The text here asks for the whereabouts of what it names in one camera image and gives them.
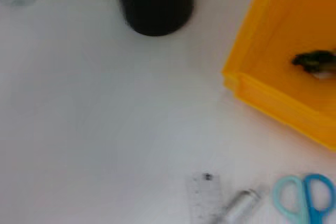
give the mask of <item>blue scissors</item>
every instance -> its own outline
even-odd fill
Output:
[[[311,193],[311,182],[313,180],[319,180],[329,188],[331,202],[329,207],[324,210],[319,211],[314,207]],[[290,211],[281,204],[281,192],[289,183],[294,183],[297,188],[299,198],[298,212]],[[280,213],[287,217],[292,224],[323,224],[323,218],[326,217],[336,205],[334,184],[330,179],[320,174],[310,174],[305,177],[304,180],[296,176],[284,177],[275,184],[272,197],[275,207]]]

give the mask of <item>scissors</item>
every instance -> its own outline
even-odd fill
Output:
[[[329,207],[324,210],[317,210],[314,207],[311,193],[311,182],[313,180],[321,181],[330,191],[331,202]],[[299,199],[298,212],[290,211],[281,204],[281,192],[283,188],[290,183],[294,183],[297,188],[297,195]],[[310,174],[303,180],[297,176],[284,177],[278,180],[275,184],[272,197],[275,207],[280,211],[280,213],[287,217],[292,224],[323,224],[323,218],[333,211],[336,204],[335,186],[330,179],[321,174]]]

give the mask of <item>light blue handle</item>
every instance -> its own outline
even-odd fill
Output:
[[[297,188],[299,199],[298,212],[290,211],[281,204],[281,192],[283,188],[289,183],[294,183]],[[280,179],[276,182],[273,188],[272,197],[275,207],[280,211],[280,213],[287,217],[292,224],[309,224],[309,213],[304,190],[305,189],[303,187],[302,180],[296,176],[288,176]]]
[[[314,207],[313,199],[312,199],[312,194],[311,194],[311,182],[312,180],[319,180],[323,182],[330,191],[330,197],[331,197],[331,202],[329,207],[327,207],[324,210],[317,210]],[[306,198],[307,198],[307,206],[308,206],[308,211],[310,215],[310,223],[311,224],[322,224],[323,223],[323,217],[328,215],[334,208],[336,204],[336,192],[335,192],[335,186],[334,184],[328,179],[327,177],[321,175],[321,174],[311,174],[305,177],[304,181],[304,190],[306,192]]]

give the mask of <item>yellow bin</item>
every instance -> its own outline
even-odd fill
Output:
[[[336,0],[254,0],[224,68],[236,97],[336,151],[336,79],[293,66],[336,48]]]

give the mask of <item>clear ruler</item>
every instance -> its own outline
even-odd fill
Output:
[[[218,175],[203,173],[188,178],[187,189],[192,224],[212,224],[221,212],[223,193]]]

